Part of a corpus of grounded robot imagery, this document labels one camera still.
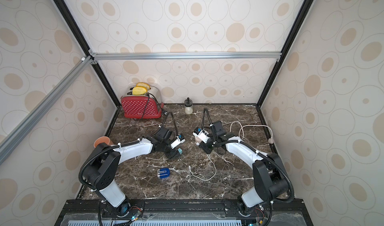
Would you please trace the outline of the blue electric shaver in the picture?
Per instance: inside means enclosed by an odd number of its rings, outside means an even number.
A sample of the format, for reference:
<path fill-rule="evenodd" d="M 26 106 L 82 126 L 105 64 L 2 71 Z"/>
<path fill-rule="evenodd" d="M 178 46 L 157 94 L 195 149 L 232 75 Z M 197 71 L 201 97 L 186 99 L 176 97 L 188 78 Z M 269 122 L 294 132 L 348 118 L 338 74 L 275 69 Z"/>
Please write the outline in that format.
<path fill-rule="evenodd" d="M 170 176 L 171 172 L 169 168 L 160 168 L 158 170 L 157 176 L 159 179 L 166 179 Z"/>

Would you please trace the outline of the horizontal silver frame bar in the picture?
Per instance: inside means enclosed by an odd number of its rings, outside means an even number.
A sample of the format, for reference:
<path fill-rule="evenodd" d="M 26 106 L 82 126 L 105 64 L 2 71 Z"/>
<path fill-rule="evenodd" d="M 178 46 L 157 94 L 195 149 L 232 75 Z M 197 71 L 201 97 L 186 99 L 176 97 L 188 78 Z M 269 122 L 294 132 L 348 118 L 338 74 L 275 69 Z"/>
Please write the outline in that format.
<path fill-rule="evenodd" d="M 91 56 L 103 60 L 217 60 L 217 59 L 279 59 L 281 52 L 188 52 L 188 53 L 95 53 Z"/>

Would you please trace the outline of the front yellow toast slice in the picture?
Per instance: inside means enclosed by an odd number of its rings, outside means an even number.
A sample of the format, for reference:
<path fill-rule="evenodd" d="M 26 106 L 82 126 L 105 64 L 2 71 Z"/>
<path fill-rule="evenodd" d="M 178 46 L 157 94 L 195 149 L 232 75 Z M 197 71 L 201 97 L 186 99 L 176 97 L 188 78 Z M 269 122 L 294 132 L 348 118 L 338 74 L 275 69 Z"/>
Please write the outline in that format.
<path fill-rule="evenodd" d="M 148 92 L 147 88 L 145 87 L 134 87 L 132 89 L 132 95 L 134 96 L 140 96 L 140 95 L 145 95 Z"/>

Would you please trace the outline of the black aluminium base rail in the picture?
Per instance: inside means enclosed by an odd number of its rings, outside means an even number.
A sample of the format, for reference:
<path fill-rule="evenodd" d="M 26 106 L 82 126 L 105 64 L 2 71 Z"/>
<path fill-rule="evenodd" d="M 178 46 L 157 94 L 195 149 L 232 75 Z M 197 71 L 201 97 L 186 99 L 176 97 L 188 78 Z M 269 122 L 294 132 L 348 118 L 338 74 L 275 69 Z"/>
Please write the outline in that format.
<path fill-rule="evenodd" d="M 128 214 L 118 217 L 113 208 L 98 200 L 68 200 L 59 214 L 57 226 L 70 220 L 127 221 L 116 226 L 149 220 L 241 220 L 242 226 L 311 226 L 307 208 L 302 200 L 284 204 L 276 202 L 255 206 L 241 213 L 236 200 L 132 200 Z"/>

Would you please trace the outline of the left silver frame bar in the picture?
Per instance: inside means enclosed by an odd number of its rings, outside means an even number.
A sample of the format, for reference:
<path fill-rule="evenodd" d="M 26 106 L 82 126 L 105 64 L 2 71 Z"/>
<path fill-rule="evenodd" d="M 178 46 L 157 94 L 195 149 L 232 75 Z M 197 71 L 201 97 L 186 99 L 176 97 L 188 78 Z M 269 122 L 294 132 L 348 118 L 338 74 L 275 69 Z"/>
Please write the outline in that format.
<path fill-rule="evenodd" d="M 27 117 L 5 138 L 1 144 L 1 163 L 3 163 L 23 141 L 26 135 L 35 127 L 48 110 L 73 84 L 84 69 L 91 64 L 92 57 L 87 56 L 50 91 L 49 94 L 32 110 Z"/>

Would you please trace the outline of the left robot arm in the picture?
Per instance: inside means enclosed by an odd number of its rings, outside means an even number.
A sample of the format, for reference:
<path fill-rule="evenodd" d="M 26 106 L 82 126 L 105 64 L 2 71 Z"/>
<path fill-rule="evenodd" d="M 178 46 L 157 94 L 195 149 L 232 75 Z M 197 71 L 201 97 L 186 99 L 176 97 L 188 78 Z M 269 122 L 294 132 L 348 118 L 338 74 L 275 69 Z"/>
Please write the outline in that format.
<path fill-rule="evenodd" d="M 141 137 L 133 142 L 107 145 L 98 144 L 79 171 L 79 181 L 109 203 L 120 215 L 131 207 L 126 195 L 115 180 L 121 163 L 142 155 L 164 153 L 167 159 L 178 159 L 182 155 L 179 145 L 185 142 L 183 134 L 171 138 L 172 133 L 161 127 L 154 135 Z"/>

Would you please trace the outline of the left black corner post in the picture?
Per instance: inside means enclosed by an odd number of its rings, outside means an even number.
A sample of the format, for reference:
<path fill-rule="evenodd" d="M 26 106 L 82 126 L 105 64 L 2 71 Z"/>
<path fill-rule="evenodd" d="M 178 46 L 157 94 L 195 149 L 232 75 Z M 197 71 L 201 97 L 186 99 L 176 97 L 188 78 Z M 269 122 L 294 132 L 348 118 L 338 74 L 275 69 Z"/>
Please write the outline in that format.
<path fill-rule="evenodd" d="M 94 59 L 93 56 L 90 53 L 90 46 L 85 39 L 83 33 L 81 32 L 81 29 L 79 28 L 78 24 L 76 23 L 73 14 L 70 12 L 68 6 L 66 5 L 64 0 L 53 0 L 54 4 L 58 8 L 59 12 L 61 13 L 62 17 L 64 18 L 67 26 L 71 30 L 72 34 L 74 35 L 74 38 L 76 39 L 76 42 L 79 44 L 80 48 L 84 52 L 85 56 L 91 56 L 91 59 Z M 102 68 L 100 67 L 99 63 L 93 64 L 93 69 L 96 72 L 99 80 L 103 84 L 104 88 L 106 89 L 107 93 L 109 94 L 110 98 L 112 99 L 113 103 L 117 108 L 121 107 L 120 100 L 116 96 L 110 82 L 108 81 L 106 75 L 104 74 Z"/>

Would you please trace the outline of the right black corner post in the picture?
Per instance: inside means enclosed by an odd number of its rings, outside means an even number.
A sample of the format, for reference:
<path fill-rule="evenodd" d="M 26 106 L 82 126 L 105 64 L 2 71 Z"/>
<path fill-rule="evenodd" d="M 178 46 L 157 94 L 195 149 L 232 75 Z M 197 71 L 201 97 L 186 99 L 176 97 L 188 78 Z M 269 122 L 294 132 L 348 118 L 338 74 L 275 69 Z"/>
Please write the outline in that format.
<path fill-rule="evenodd" d="M 277 62 L 275 63 L 273 70 L 272 70 L 272 72 L 271 72 L 271 74 L 267 80 L 267 83 L 266 83 L 266 85 L 262 91 L 262 94 L 261 94 L 261 96 L 257 102 L 257 108 L 258 109 L 261 109 L 265 99 L 267 98 L 267 95 L 268 95 L 270 89 L 272 88 L 272 85 L 273 85 L 286 57 L 288 56 L 290 49 L 292 48 L 294 40 L 297 37 L 299 30 L 301 29 L 301 26 L 302 26 L 303 22 L 305 21 L 306 16 L 307 16 L 308 12 L 310 11 L 310 8 L 311 8 L 313 2 L 314 2 L 314 0 L 304 0 L 303 1 L 303 4 L 300 7 L 298 15 L 297 15 L 297 17 L 293 23 L 292 28 L 290 29 L 288 37 L 287 37 L 285 44 L 283 45 L 283 48 L 281 50 L 282 54 L 281 54 L 280 58 L 277 60 Z"/>

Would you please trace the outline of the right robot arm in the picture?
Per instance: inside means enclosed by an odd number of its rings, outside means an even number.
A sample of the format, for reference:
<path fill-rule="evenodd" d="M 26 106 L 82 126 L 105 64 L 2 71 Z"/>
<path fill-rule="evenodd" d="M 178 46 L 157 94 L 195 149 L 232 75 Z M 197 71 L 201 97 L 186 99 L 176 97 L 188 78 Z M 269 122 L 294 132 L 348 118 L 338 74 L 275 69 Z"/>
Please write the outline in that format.
<path fill-rule="evenodd" d="M 283 161 L 278 154 L 267 154 L 256 150 L 240 137 L 227 133 L 222 122 L 195 128 L 193 135 L 206 154 L 214 148 L 223 148 L 245 162 L 253 171 L 254 187 L 240 196 L 241 209 L 249 209 L 261 203 L 280 201 L 291 203 L 295 191 Z"/>

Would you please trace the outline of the pink round power strip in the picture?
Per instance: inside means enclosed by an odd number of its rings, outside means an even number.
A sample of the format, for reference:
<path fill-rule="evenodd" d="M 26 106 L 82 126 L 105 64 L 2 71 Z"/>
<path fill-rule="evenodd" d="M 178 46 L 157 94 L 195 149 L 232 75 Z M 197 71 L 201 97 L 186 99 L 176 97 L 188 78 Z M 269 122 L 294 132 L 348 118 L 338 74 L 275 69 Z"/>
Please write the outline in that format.
<path fill-rule="evenodd" d="M 197 145 L 199 145 L 202 142 L 202 140 L 199 137 L 195 136 L 195 142 Z"/>

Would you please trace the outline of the rear yellow toast slice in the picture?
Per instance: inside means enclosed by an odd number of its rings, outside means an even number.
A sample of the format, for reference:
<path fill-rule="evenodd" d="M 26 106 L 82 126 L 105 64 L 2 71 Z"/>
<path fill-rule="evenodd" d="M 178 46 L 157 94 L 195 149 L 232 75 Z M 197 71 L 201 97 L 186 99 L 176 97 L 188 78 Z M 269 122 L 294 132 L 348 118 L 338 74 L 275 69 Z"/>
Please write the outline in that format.
<path fill-rule="evenodd" d="M 149 91 L 151 89 L 151 86 L 148 85 L 147 83 L 143 83 L 143 82 L 139 82 L 136 84 L 136 87 L 142 87 L 142 88 L 145 88 L 147 91 Z"/>

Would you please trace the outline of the black corner post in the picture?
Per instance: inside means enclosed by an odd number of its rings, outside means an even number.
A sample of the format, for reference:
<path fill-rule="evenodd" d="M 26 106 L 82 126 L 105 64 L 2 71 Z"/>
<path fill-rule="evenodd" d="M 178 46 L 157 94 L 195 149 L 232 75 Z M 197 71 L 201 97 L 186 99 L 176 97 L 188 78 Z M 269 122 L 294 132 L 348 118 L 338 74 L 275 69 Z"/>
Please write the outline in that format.
<path fill-rule="evenodd" d="M 85 39 L 83 33 L 81 32 L 81 29 L 79 28 L 78 24 L 76 23 L 73 14 L 70 12 L 68 6 L 66 5 L 64 0 L 53 0 L 54 4 L 58 8 L 59 12 L 61 13 L 62 17 L 64 18 L 67 26 L 71 30 L 72 34 L 74 35 L 74 38 L 76 39 L 76 42 L 79 44 L 80 48 L 84 52 L 85 56 L 91 56 L 91 59 L 94 59 L 93 56 L 90 53 L 90 46 Z M 106 89 L 107 93 L 109 94 L 110 98 L 112 99 L 113 103 L 117 108 L 121 107 L 120 100 L 116 96 L 110 82 L 108 81 L 106 75 L 104 74 L 102 68 L 100 67 L 99 63 L 93 64 L 93 69 L 96 72 L 99 80 L 103 84 L 104 88 Z"/>
<path fill-rule="evenodd" d="M 272 70 L 272 72 L 271 72 L 271 74 L 267 80 L 267 83 L 266 83 L 266 85 L 262 91 L 262 94 L 261 94 L 261 96 L 257 102 L 257 108 L 258 109 L 261 109 L 265 99 L 267 98 L 267 95 L 268 95 L 270 89 L 272 88 L 272 85 L 273 85 L 286 57 L 288 56 L 290 49 L 292 48 L 294 40 L 297 37 L 299 30 L 301 29 L 301 26 L 302 26 L 303 22 L 305 21 L 306 16 L 307 16 L 308 12 L 310 11 L 310 8 L 311 8 L 313 2 L 314 2 L 314 0 L 304 0 L 303 1 L 303 4 L 300 7 L 298 15 L 297 15 L 297 17 L 293 23 L 292 28 L 290 29 L 288 37 L 287 37 L 285 44 L 283 45 L 283 48 L 281 50 L 282 54 L 281 54 L 280 58 L 277 60 L 277 62 L 275 63 L 273 70 Z"/>

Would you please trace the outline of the red polka dot toaster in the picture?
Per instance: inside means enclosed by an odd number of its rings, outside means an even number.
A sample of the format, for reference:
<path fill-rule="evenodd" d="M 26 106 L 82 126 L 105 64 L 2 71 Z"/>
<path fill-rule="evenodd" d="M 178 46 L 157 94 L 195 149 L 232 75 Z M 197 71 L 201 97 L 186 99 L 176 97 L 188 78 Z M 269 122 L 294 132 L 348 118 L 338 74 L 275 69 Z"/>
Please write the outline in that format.
<path fill-rule="evenodd" d="M 132 95 L 132 89 L 136 85 L 129 86 L 128 92 L 121 97 L 124 116 L 130 119 L 157 119 L 162 116 L 164 103 L 158 88 L 151 89 L 140 96 Z"/>

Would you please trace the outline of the glass jar with black lid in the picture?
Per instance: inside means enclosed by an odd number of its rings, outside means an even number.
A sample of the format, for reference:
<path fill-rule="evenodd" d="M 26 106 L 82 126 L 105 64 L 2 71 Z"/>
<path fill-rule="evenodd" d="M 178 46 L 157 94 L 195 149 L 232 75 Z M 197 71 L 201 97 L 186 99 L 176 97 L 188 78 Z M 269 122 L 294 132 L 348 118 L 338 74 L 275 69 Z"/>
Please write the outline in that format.
<path fill-rule="evenodd" d="M 193 113 L 193 101 L 190 98 L 187 98 L 184 101 L 184 106 L 185 106 L 185 114 L 191 115 Z"/>

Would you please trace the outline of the orange plastic cup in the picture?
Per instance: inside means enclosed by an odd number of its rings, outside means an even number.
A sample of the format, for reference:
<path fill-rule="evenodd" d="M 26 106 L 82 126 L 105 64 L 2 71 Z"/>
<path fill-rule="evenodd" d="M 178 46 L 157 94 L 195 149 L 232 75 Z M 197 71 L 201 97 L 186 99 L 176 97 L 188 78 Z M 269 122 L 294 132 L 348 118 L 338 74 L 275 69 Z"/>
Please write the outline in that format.
<path fill-rule="evenodd" d="M 105 143 L 109 146 L 114 145 L 113 141 L 109 137 L 103 136 L 95 140 L 94 147 L 96 148 L 101 143 Z"/>

